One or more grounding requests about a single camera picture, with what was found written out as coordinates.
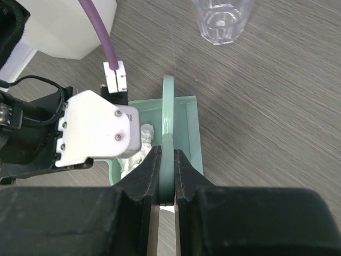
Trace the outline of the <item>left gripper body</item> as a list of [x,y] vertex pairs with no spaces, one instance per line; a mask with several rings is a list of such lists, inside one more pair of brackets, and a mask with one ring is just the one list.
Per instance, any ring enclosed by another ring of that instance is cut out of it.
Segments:
[[72,87],[32,102],[1,92],[1,184],[38,175],[89,169],[96,159],[85,163],[56,167],[60,159],[56,141],[61,138],[59,119],[64,116],[67,101],[77,95]]

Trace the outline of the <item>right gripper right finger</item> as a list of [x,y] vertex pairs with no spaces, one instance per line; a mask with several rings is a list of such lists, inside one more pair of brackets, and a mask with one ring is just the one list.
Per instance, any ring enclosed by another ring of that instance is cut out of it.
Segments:
[[216,186],[174,152],[177,255],[340,255],[322,197],[305,188]]

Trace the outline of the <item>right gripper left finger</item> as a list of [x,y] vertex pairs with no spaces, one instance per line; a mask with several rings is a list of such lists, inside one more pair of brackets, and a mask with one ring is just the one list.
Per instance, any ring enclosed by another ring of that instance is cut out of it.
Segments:
[[161,148],[111,187],[1,191],[1,255],[156,255]]

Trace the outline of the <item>green hand brush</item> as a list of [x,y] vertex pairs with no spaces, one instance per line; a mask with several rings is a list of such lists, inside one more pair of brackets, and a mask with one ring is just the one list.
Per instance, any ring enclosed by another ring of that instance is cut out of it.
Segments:
[[163,79],[162,142],[158,186],[158,201],[161,206],[174,204],[174,98],[174,77],[165,76]]

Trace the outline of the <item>green dustpan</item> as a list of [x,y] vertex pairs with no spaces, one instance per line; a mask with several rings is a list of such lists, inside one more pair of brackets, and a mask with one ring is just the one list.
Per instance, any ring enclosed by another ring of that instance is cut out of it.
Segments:
[[[162,142],[162,100],[136,100],[129,102],[140,112],[140,123],[154,128],[153,146]],[[201,174],[204,173],[200,143],[197,98],[195,96],[174,99],[173,143],[175,149],[182,150],[191,165]]]

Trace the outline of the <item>paper scrap back large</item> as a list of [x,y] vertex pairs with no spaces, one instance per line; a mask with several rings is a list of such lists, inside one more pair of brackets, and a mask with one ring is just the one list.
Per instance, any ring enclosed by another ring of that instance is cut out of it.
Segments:
[[143,124],[141,126],[141,149],[135,155],[129,158],[119,158],[118,163],[121,167],[120,177],[123,179],[132,170],[138,167],[152,148],[154,138],[154,128],[151,124]]

